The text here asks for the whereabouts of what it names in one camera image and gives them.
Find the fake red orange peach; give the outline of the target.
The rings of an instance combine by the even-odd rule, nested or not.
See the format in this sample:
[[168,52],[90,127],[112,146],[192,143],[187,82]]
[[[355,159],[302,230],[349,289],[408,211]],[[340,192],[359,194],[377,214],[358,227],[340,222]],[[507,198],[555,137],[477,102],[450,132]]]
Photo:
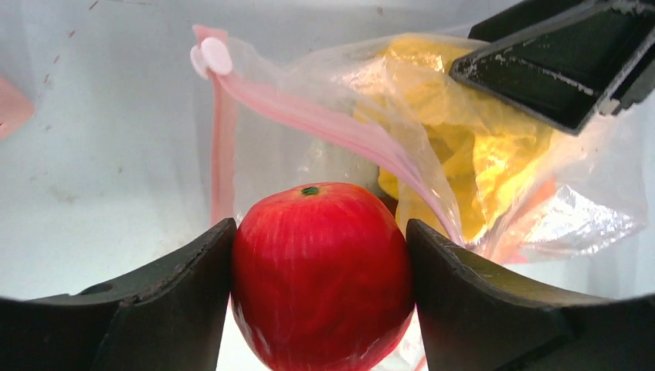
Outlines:
[[406,239],[384,203],[344,182],[266,197],[232,246],[232,312],[272,370],[370,370],[415,307]]

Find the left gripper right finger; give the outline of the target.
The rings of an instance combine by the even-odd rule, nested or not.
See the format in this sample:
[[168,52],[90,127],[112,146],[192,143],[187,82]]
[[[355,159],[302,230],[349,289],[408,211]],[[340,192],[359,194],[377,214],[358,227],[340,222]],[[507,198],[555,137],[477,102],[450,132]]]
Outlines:
[[654,297],[568,291],[410,220],[417,312],[431,370],[652,370]]

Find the clear zip top bag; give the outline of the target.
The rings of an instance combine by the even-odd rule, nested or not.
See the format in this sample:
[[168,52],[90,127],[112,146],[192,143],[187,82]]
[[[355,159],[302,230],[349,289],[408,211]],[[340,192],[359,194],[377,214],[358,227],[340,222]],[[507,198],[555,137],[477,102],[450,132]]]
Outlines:
[[654,303],[515,276],[643,228],[643,129],[564,134],[450,77],[481,41],[405,34],[287,66],[196,25],[231,308],[274,370],[652,370]]

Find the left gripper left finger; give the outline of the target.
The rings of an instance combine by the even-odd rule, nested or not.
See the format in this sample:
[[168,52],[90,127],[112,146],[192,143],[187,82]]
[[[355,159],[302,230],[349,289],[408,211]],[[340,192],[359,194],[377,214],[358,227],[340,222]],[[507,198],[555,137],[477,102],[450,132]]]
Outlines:
[[3,370],[214,370],[236,223],[86,288],[1,300]]

